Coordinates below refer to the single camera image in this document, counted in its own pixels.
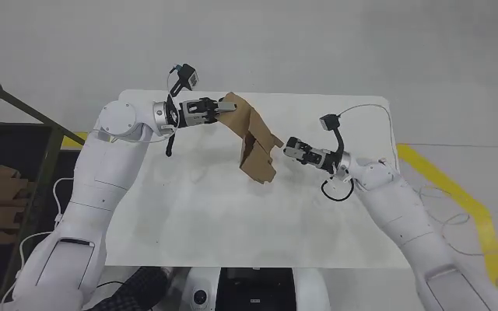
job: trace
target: white cable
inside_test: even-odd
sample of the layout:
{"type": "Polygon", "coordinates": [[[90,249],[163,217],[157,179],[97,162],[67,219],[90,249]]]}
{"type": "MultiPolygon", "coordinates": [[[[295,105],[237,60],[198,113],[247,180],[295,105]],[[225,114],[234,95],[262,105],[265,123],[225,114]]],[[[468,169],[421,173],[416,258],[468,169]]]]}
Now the white cable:
{"type": "Polygon", "coordinates": [[[382,109],[386,112],[386,114],[387,114],[387,116],[388,116],[388,118],[389,118],[389,137],[391,138],[391,148],[392,148],[392,154],[393,154],[393,156],[395,157],[395,169],[396,169],[396,170],[398,170],[398,162],[396,161],[395,144],[394,144],[394,142],[393,142],[393,140],[392,140],[392,138],[393,138],[393,133],[394,133],[393,128],[392,128],[392,119],[391,119],[391,115],[389,114],[389,111],[386,109],[386,107],[384,107],[384,106],[382,106],[382,105],[379,105],[379,104],[376,104],[376,103],[362,103],[361,105],[356,105],[356,106],[350,107],[350,108],[348,108],[348,109],[346,109],[346,110],[342,111],[340,114],[338,114],[338,116],[339,116],[339,117],[341,117],[341,115],[342,115],[343,113],[345,113],[345,112],[348,112],[348,111],[350,111],[350,110],[352,110],[352,109],[355,109],[355,108],[358,108],[358,107],[365,107],[365,106],[374,106],[374,107],[379,107],[379,108],[382,108],[382,109]]]}
{"type": "MultiPolygon", "coordinates": [[[[24,245],[24,242],[26,242],[28,239],[31,239],[32,237],[34,236],[42,236],[44,234],[51,234],[52,231],[49,231],[49,232],[40,232],[40,233],[35,233],[35,234],[32,234],[31,236],[28,236],[26,237],[22,242],[21,244],[19,244],[19,254],[21,255],[21,270],[19,270],[18,272],[18,275],[20,274],[20,272],[23,270],[24,268],[24,264],[26,263],[25,259],[24,259],[24,251],[23,251],[23,245],[24,245]]],[[[9,290],[5,293],[5,295],[3,295],[3,298],[2,298],[2,302],[0,302],[0,311],[3,311],[3,306],[5,304],[5,300],[7,299],[7,296],[9,295],[9,293],[16,287],[16,284],[17,284],[17,280],[14,282],[14,284],[12,284],[12,286],[9,288],[9,290]]]]}
{"type": "Polygon", "coordinates": [[[57,184],[59,183],[59,181],[61,180],[74,180],[74,178],[59,178],[55,183],[54,183],[54,187],[52,188],[52,194],[54,194],[54,199],[55,199],[55,203],[57,203],[57,210],[58,210],[58,213],[57,213],[57,216],[55,216],[55,226],[54,226],[54,229],[57,228],[57,226],[59,225],[59,222],[61,222],[62,220],[62,208],[61,208],[61,203],[59,202],[59,199],[57,197],[57,194],[55,193],[55,189],[57,189],[57,184]]]}
{"type": "MultiPolygon", "coordinates": [[[[439,199],[442,199],[442,198],[453,198],[453,197],[455,197],[452,193],[450,193],[450,192],[448,192],[446,190],[443,190],[443,189],[435,187],[435,186],[430,186],[430,185],[425,185],[425,186],[420,187],[420,189],[417,192],[419,194],[419,197],[420,197],[420,200],[422,201],[422,203],[423,203],[422,196],[424,196],[424,197],[434,197],[434,198],[439,198],[439,199]],[[447,196],[446,197],[438,197],[438,196],[432,196],[432,195],[428,195],[428,194],[423,194],[422,193],[423,189],[435,189],[435,190],[439,190],[439,191],[445,193],[447,196]]],[[[450,218],[448,218],[447,220],[445,220],[445,221],[442,222],[441,220],[439,220],[436,217],[434,217],[428,210],[426,210],[426,212],[427,212],[427,214],[428,214],[429,217],[431,217],[436,222],[438,222],[438,223],[440,223],[442,225],[441,229],[440,229],[440,232],[441,232],[441,235],[442,235],[442,237],[444,239],[444,242],[446,242],[446,244],[452,250],[454,250],[455,252],[460,253],[460,254],[465,255],[465,256],[473,256],[473,257],[475,257],[475,256],[483,257],[483,256],[488,255],[490,253],[498,253],[498,250],[490,250],[490,251],[487,251],[485,253],[467,253],[467,252],[464,252],[462,250],[459,250],[458,248],[456,248],[455,246],[453,246],[453,244],[451,244],[450,241],[447,240],[446,236],[444,235],[444,228],[446,227],[446,225],[463,225],[463,224],[467,223],[470,220],[470,218],[471,218],[471,216],[470,216],[469,213],[458,213],[458,214],[453,215],[450,218]],[[452,220],[456,219],[457,217],[464,217],[464,218],[463,218],[463,220],[458,221],[458,222],[451,222],[452,220]]]]}
{"type": "Polygon", "coordinates": [[[14,287],[16,287],[16,283],[17,283],[17,281],[15,281],[14,284],[12,284],[12,286],[9,288],[9,290],[5,293],[5,295],[3,295],[2,302],[0,303],[0,310],[1,311],[3,311],[3,305],[5,304],[5,300],[7,299],[7,296],[14,289],[14,287]]]}

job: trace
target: yellow floor line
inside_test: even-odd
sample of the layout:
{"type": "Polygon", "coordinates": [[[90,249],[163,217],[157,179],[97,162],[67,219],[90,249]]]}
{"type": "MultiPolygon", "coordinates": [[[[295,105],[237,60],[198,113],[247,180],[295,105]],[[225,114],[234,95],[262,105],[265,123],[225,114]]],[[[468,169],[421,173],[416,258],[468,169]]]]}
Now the yellow floor line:
{"type": "MultiPolygon", "coordinates": [[[[85,139],[85,140],[88,137],[88,133],[86,133],[84,131],[77,131],[77,132],[75,132],[75,134],[77,136],[85,139]]],[[[80,145],[78,142],[73,141],[72,139],[70,139],[67,136],[64,136],[64,139],[62,140],[61,149],[75,149],[75,150],[78,150],[78,149],[81,149],[82,147],[83,146],[80,145]]]]}
{"type": "Polygon", "coordinates": [[[435,186],[452,194],[452,198],[474,218],[489,279],[498,285],[498,239],[489,210],[415,149],[402,144],[398,144],[397,147],[400,159],[410,164],[435,186]]]}

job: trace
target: flattened cardboard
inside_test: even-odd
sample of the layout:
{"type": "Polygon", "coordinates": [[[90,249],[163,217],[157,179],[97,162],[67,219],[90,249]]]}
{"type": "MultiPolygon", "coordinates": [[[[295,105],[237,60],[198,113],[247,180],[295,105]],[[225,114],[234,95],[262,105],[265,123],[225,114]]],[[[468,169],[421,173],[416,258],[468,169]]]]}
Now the flattened cardboard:
{"type": "Polygon", "coordinates": [[[24,208],[0,207],[0,229],[19,229],[24,208]]]}
{"type": "Polygon", "coordinates": [[[0,178],[20,178],[21,173],[17,169],[0,165],[0,178]]]}
{"type": "Polygon", "coordinates": [[[0,201],[0,207],[2,207],[2,206],[15,206],[17,208],[21,208],[21,207],[26,207],[29,202],[30,202],[30,199],[28,199],[28,198],[0,201]]]}
{"type": "Polygon", "coordinates": [[[0,178],[0,201],[12,200],[16,194],[26,188],[28,180],[18,178],[0,178]]]}
{"type": "Polygon", "coordinates": [[[34,192],[34,186],[35,186],[35,183],[33,181],[29,181],[28,184],[26,185],[26,187],[19,190],[19,192],[16,195],[16,198],[25,199],[25,198],[31,197],[31,194],[33,194],[33,192],[34,192]]]}
{"type": "Polygon", "coordinates": [[[242,138],[240,169],[259,183],[272,182],[276,174],[270,152],[283,142],[274,136],[260,114],[242,97],[228,93],[224,101],[235,103],[237,109],[218,116],[218,121],[242,138]]]}

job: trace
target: white table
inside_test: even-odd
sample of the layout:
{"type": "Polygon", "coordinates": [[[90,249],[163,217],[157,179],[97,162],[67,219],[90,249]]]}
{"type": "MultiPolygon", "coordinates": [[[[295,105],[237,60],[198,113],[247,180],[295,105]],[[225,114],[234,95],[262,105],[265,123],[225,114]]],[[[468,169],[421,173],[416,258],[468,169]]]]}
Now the white table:
{"type": "MultiPolygon", "coordinates": [[[[226,93],[182,92],[177,101],[226,93]]],[[[318,118],[375,96],[237,93],[282,141],[296,136],[335,150],[318,118]]],[[[164,91],[127,90],[120,100],[164,100],[164,91]]],[[[361,107],[341,118],[345,150],[356,156],[393,154],[387,114],[361,107]]],[[[353,195],[336,203],[320,192],[326,172],[273,149],[277,174],[260,185],[239,166],[241,140],[223,124],[181,129],[173,156],[151,144],[134,186],[118,205],[107,233],[106,265],[225,267],[403,267],[398,248],[353,195]]],[[[343,194],[346,184],[337,184],[343,194]]]]}

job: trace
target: wire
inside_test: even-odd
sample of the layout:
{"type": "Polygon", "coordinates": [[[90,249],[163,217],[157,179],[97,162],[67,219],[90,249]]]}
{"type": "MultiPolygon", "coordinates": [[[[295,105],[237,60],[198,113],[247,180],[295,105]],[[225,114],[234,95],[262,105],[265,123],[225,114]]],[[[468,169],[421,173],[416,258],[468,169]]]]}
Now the wire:
{"type": "Polygon", "coordinates": [[[109,282],[105,282],[105,283],[102,283],[100,285],[97,286],[97,288],[99,287],[102,287],[102,286],[105,286],[105,285],[109,285],[109,284],[121,284],[121,285],[125,285],[127,286],[125,283],[123,283],[122,281],[109,281],[109,282]]]}
{"type": "MultiPolygon", "coordinates": [[[[24,264],[26,263],[26,261],[24,260],[24,251],[23,251],[24,242],[26,242],[28,239],[31,239],[32,237],[42,236],[43,234],[51,234],[51,233],[52,233],[52,231],[32,234],[31,236],[26,237],[19,244],[19,254],[21,256],[21,269],[19,270],[18,275],[21,273],[21,271],[23,271],[24,264]]],[[[0,311],[3,311],[3,306],[5,304],[5,300],[7,299],[7,296],[10,294],[10,292],[16,287],[16,284],[17,284],[17,280],[14,282],[14,284],[12,284],[12,286],[9,288],[9,290],[3,295],[2,302],[0,302],[0,311]]]]}
{"type": "Polygon", "coordinates": [[[336,199],[335,197],[331,197],[330,195],[328,195],[326,192],[325,192],[325,185],[328,183],[328,180],[325,180],[323,182],[323,184],[321,185],[320,189],[321,189],[321,193],[324,194],[325,197],[327,197],[329,200],[333,200],[333,201],[336,201],[336,202],[342,202],[342,201],[345,201],[347,200],[349,197],[351,197],[351,194],[352,192],[355,190],[355,183],[352,181],[352,179],[350,180],[351,182],[351,189],[349,190],[349,193],[343,197],[343,198],[340,198],[340,199],[336,199]]]}
{"type": "Polygon", "coordinates": [[[3,311],[3,305],[5,304],[5,300],[7,299],[7,296],[10,294],[10,292],[16,287],[17,281],[12,284],[12,286],[9,288],[9,290],[3,295],[2,302],[0,302],[0,310],[3,311]]]}
{"type": "Polygon", "coordinates": [[[19,244],[19,254],[21,255],[21,271],[23,270],[24,268],[24,264],[26,263],[25,259],[24,259],[24,251],[23,251],[23,245],[24,243],[28,240],[28,239],[31,239],[35,236],[42,236],[44,234],[51,234],[52,231],[47,231],[47,232],[40,232],[40,233],[35,233],[35,234],[32,234],[31,236],[28,236],[26,237],[22,242],[21,244],[19,244]]]}
{"type": "MultiPolygon", "coordinates": [[[[420,187],[420,189],[417,191],[417,193],[419,194],[419,198],[422,201],[422,203],[423,203],[422,197],[433,197],[433,198],[439,198],[439,199],[453,198],[453,197],[455,197],[452,193],[450,193],[450,192],[448,192],[448,191],[446,191],[444,189],[441,189],[441,188],[435,187],[435,186],[430,186],[430,185],[425,185],[425,186],[420,187]],[[447,196],[445,196],[445,197],[438,197],[438,196],[423,194],[422,193],[423,189],[434,189],[434,190],[438,190],[438,191],[441,191],[441,192],[445,193],[447,196]]],[[[487,251],[485,253],[468,253],[468,252],[465,252],[463,250],[459,250],[457,247],[453,246],[453,244],[451,244],[450,241],[448,241],[448,239],[444,235],[444,229],[445,229],[445,227],[447,225],[463,225],[463,224],[467,223],[471,219],[471,216],[470,216],[469,213],[458,213],[456,215],[451,216],[450,218],[448,218],[445,221],[441,221],[438,218],[434,217],[428,210],[426,210],[426,212],[427,212],[427,214],[428,214],[429,217],[431,217],[432,219],[434,219],[434,221],[436,221],[436,222],[438,222],[438,223],[440,223],[442,225],[441,229],[440,229],[440,232],[441,232],[441,235],[442,235],[442,237],[444,239],[444,242],[446,242],[446,244],[452,250],[454,250],[455,252],[457,252],[459,254],[462,254],[462,255],[465,255],[465,256],[472,256],[472,257],[483,257],[483,256],[488,255],[490,253],[498,253],[498,250],[490,250],[490,251],[487,251]],[[454,220],[454,219],[456,219],[458,217],[463,217],[463,219],[460,220],[460,221],[457,221],[457,222],[451,222],[452,220],[454,220]]]]}
{"type": "Polygon", "coordinates": [[[57,203],[57,210],[58,210],[58,213],[57,213],[57,216],[55,216],[55,225],[54,225],[54,229],[57,228],[57,226],[59,225],[59,223],[61,222],[62,220],[62,209],[61,209],[61,203],[59,202],[59,199],[57,197],[57,194],[55,193],[55,189],[57,188],[57,184],[59,183],[59,181],[61,180],[74,180],[74,178],[66,178],[66,177],[63,177],[63,178],[59,178],[55,183],[54,183],[54,187],[52,188],[52,194],[54,194],[54,199],[55,199],[55,203],[57,203]]]}
{"type": "Polygon", "coordinates": [[[395,144],[393,142],[394,130],[392,128],[392,119],[391,119],[391,115],[389,114],[389,111],[386,109],[386,107],[379,105],[379,104],[376,104],[376,103],[362,103],[360,105],[356,105],[356,106],[350,107],[350,108],[342,111],[338,116],[341,117],[344,113],[346,113],[350,110],[353,110],[353,109],[358,108],[358,107],[365,107],[365,106],[374,106],[374,107],[382,108],[385,111],[385,113],[387,114],[387,116],[389,118],[389,129],[390,129],[389,136],[391,137],[391,149],[392,149],[392,154],[395,157],[395,169],[398,170],[398,161],[396,161],[397,156],[396,156],[396,151],[395,151],[395,144]]]}
{"type": "Polygon", "coordinates": [[[102,283],[102,284],[98,285],[97,288],[105,286],[105,285],[109,285],[109,284],[121,284],[121,286],[124,286],[124,287],[129,288],[129,289],[133,289],[133,288],[129,287],[128,284],[123,283],[122,281],[109,281],[109,282],[105,282],[105,283],[102,283]]]}

